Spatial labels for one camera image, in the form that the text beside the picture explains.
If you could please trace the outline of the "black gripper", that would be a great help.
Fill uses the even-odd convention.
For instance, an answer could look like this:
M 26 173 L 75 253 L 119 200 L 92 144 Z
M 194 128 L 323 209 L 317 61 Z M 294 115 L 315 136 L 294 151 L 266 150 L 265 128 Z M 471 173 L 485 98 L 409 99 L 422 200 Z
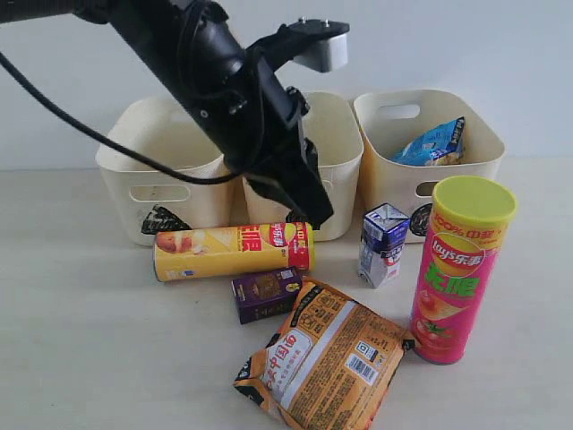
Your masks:
M 187 97 L 187 111 L 234 175 L 285 206 L 288 222 L 321 229 L 334 210 L 319 179 L 317 150 L 304 136 L 310 107 L 297 88 L 283 87 L 264 57 L 250 57 L 214 89 L 190 79 Z

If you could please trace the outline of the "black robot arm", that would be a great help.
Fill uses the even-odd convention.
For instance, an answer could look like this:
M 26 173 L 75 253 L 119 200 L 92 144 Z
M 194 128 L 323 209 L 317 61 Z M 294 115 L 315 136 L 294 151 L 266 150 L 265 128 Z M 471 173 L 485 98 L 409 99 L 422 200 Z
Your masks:
M 2 22 L 72 14 L 108 24 L 218 147 L 227 174 L 289 209 L 289 221 L 319 229 L 334 212 L 304 135 L 309 105 L 276 72 L 299 56 L 345 37 L 345 22 L 300 20 L 239 44 L 227 12 L 214 1 L 4 1 Z

